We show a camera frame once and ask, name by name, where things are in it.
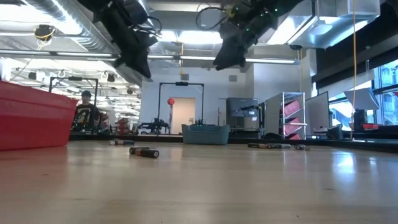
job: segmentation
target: wooden floor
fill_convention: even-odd
[[[398,223],[398,157],[107,142],[0,152],[0,223]]]

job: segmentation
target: red ball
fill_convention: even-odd
[[[170,99],[167,100],[167,103],[168,103],[170,106],[173,106],[174,103],[175,103],[175,101],[174,101],[173,98],[170,98]]]

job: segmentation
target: blue bin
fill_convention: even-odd
[[[185,144],[228,143],[229,125],[226,126],[188,126],[182,124],[182,137]]]

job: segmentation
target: man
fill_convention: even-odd
[[[81,131],[82,129],[88,131],[92,128],[93,120],[94,127],[98,125],[101,113],[95,105],[90,103],[91,93],[87,90],[81,93],[82,104],[76,107],[74,131]]]

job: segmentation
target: red bin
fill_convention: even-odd
[[[64,146],[77,100],[0,81],[0,151]]]

